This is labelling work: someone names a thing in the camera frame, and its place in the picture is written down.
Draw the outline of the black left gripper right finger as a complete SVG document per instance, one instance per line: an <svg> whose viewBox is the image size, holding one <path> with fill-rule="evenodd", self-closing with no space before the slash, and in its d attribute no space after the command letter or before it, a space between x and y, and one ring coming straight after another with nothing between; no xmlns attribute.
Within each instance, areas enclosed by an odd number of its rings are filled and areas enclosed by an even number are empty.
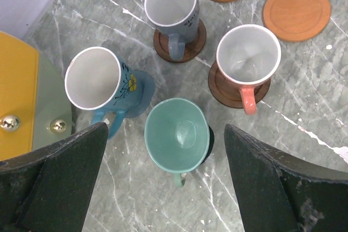
<svg viewBox="0 0 348 232"><path fill-rule="evenodd" d="M246 231L347 231L347 173L227 124L224 143Z"/></svg>

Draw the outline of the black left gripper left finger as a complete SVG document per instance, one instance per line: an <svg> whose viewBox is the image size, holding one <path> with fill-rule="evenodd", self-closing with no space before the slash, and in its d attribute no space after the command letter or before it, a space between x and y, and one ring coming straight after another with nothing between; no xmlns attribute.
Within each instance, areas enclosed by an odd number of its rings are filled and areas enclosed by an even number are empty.
<svg viewBox="0 0 348 232"><path fill-rule="evenodd" d="M1 231L82 231L107 139L98 122L1 161Z"/></svg>

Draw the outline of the dark walnut wooden coaster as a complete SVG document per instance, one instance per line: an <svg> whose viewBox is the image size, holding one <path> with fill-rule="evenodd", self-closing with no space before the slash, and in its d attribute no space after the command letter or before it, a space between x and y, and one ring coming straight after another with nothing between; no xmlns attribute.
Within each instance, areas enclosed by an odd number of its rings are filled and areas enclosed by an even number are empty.
<svg viewBox="0 0 348 232"><path fill-rule="evenodd" d="M254 115L257 103L267 94L271 79L257 85L238 85L227 79L214 62L208 76L208 85L212 95L221 104L236 109L244 109L245 114Z"/></svg>

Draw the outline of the teal cup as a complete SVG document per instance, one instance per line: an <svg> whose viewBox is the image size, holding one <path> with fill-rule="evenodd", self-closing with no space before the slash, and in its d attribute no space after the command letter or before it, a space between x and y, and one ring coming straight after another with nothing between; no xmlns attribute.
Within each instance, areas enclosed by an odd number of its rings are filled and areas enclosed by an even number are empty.
<svg viewBox="0 0 348 232"><path fill-rule="evenodd" d="M204 162L210 147L210 130L201 108L184 98L158 103L145 123L147 151L161 169L173 174L177 187L183 187L183 173Z"/></svg>

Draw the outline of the large white blue-handled mug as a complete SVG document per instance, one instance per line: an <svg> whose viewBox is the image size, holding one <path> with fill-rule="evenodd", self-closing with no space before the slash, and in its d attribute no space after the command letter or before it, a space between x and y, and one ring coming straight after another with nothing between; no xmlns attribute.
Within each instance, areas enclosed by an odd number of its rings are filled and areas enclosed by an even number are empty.
<svg viewBox="0 0 348 232"><path fill-rule="evenodd" d="M72 59L65 74L65 91L77 108L94 112L91 124L103 121L108 112L116 113L108 138L142 99L142 84L135 71L104 47L89 47Z"/></svg>

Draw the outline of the blue round coaster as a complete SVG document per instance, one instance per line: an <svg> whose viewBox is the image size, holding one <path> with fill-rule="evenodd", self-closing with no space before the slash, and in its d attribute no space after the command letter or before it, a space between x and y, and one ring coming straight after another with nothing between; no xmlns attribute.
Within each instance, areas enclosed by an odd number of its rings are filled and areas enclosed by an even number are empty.
<svg viewBox="0 0 348 232"><path fill-rule="evenodd" d="M156 88L153 77L142 70L134 70L137 81L141 84L141 100L139 105L131 108L126 113L126 118L134 118L141 115L150 105Z"/></svg>

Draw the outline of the white pink cup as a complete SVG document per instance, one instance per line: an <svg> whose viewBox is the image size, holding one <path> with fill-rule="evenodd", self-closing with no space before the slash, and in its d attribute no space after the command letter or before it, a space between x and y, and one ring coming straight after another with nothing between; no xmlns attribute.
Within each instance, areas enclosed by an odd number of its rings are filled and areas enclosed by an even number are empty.
<svg viewBox="0 0 348 232"><path fill-rule="evenodd" d="M281 62L281 46L269 29L244 24L222 37L216 62L222 75L239 91L245 114L254 115L257 112L254 90L275 74Z"/></svg>

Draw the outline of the dark brown wooden coaster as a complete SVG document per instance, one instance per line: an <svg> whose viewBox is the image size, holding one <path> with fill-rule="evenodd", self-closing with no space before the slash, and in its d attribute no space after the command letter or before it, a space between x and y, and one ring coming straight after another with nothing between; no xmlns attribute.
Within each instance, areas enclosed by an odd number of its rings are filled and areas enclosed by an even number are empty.
<svg viewBox="0 0 348 232"><path fill-rule="evenodd" d="M173 60L170 58L168 47L169 38L167 35L162 35L157 29L154 31L153 45L157 54L164 60L171 63L184 63L192 60L203 50L206 38L206 27L200 19L196 38L194 41L185 45L184 55L181 60Z"/></svg>

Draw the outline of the light orange wooden coaster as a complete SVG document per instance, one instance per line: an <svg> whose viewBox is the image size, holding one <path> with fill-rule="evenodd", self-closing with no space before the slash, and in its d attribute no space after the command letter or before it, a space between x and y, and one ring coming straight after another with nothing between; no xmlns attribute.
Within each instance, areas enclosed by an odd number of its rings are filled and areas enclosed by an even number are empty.
<svg viewBox="0 0 348 232"><path fill-rule="evenodd" d="M331 17L329 0L266 0L264 25L288 42L309 40L320 34Z"/></svg>

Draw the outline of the white grey-handled cup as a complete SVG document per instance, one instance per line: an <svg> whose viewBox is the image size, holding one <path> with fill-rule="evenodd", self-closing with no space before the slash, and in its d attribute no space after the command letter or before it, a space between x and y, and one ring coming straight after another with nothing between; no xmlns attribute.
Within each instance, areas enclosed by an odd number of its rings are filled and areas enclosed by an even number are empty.
<svg viewBox="0 0 348 232"><path fill-rule="evenodd" d="M198 0L145 0L144 8L155 29L169 37L170 58L182 60L185 45L194 41L198 32Z"/></svg>

